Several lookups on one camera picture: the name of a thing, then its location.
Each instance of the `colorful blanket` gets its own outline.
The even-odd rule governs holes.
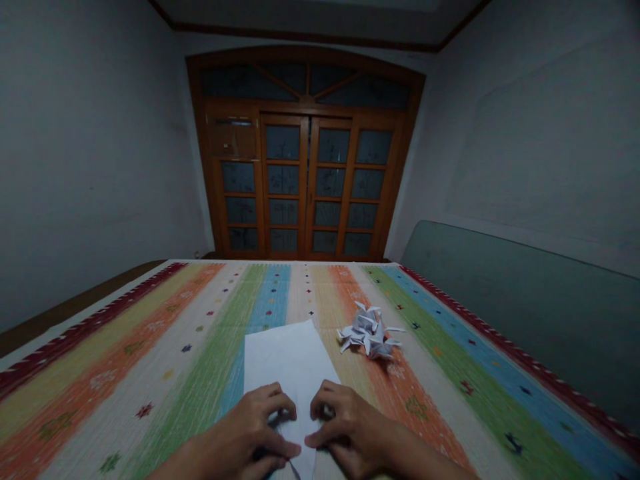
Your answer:
[[[340,354],[355,301],[407,329],[393,362]],[[246,334],[308,318],[343,384],[482,478],[639,474],[636,437],[400,265],[169,261],[2,359],[0,478],[144,478],[238,402]]]

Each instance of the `red stripe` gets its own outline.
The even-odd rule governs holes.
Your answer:
[[[536,378],[547,390],[553,392],[558,398],[560,398],[560,400],[573,408],[594,427],[598,428],[604,436],[626,450],[626,452],[634,458],[640,458],[640,439],[632,434],[628,428],[614,418],[608,416],[604,410],[597,407],[584,395],[571,388],[569,384],[561,380],[551,370],[546,368],[540,362],[534,360],[530,355],[523,352],[521,348],[507,340],[504,335],[496,331],[486,322],[482,321],[477,315],[474,315],[472,312],[464,308],[456,302],[456,300],[452,299],[430,281],[402,265],[400,265],[400,268],[426,290],[436,296],[438,300],[466,320],[466,322],[473,326],[480,335],[484,336],[496,347],[500,348],[502,352],[526,370],[528,374]]]
[[[136,285],[106,307],[98,310],[90,317],[82,320],[82,322],[68,328],[59,337],[54,338],[18,363],[10,366],[10,368],[4,372],[1,372],[0,401],[4,400],[27,380],[33,378],[38,372],[54,362],[54,360],[74,348],[78,343],[82,342],[82,340],[88,338],[92,333],[108,324],[162,282],[174,276],[176,272],[182,270],[186,265],[186,263],[172,263],[154,276],[148,278],[148,280]]]

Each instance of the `ceiling trim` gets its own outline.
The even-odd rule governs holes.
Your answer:
[[[424,53],[438,53],[468,26],[490,3],[491,0],[482,0],[469,14],[463,18],[440,43],[415,43],[396,42],[391,40],[368,39],[362,37],[343,37],[339,35],[325,35],[322,33],[302,33],[280,30],[250,29],[240,27],[224,27],[222,25],[204,25],[200,23],[175,22],[169,14],[160,6],[157,0],[147,0],[158,12],[158,15],[174,31],[188,31],[194,33],[208,33],[213,35],[226,35],[230,37],[252,37],[274,40],[304,41],[311,43],[328,43],[332,45],[351,45],[354,47],[368,47],[388,50],[419,51]]]

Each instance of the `folded paper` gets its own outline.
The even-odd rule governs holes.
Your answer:
[[[367,356],[371,359],[393,359],[393,347],[400,347],[402,343],[392,338],[385,338],[388,331],[405,330],[395,327],[386,327],[382,324],[382,312],[379,307],[366,308],[362,303],[355,302],[358,310],[355,312],[353,323],[338,330],[338,337],[343,340],[340,353],[352,345],[362,345]]]
[[[286,440],[302,446],[300,456],[291,460],[301,480],[313,478],[315,450],[304,440],[320,428],[311,420],[309,406],[325,379],[340,383],[312,320],[245,336],[245,393],[280,382],[296,406],[297,420],[276,428]]]

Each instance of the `blue stripe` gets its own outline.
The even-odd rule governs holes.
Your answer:
[[[576,413],[570,413],[570,407],[562,404],[537,382],[532,381],[512,363],[512,360],[498,354],[484,337],[481,338],[475,333],[473,327],[458,316],[452,315],[444,305],[424,288],[418,287],[418,284],[400,268],[382,267],[382,270],[482,365],[512,398],[524,406],[584,468],[599,478],[616,479],[619,478],[617,475],[634,478],[638,475],[639,468],[629,457],[600,435],[594,434],[586,420]],[[573,432],[563,428],[561,422]]]
[[[258,293],[251,318],[247,325],[246,335],[264,330],[266,327],[282,327],[287,321],[287,297],[291,267],[289,265],[269,265],[265,279]],[[233,360],[229,372],[227,386],[220,400],[220,410],[215,421],[224,417],[243,395],[245,383],[245,342]]]

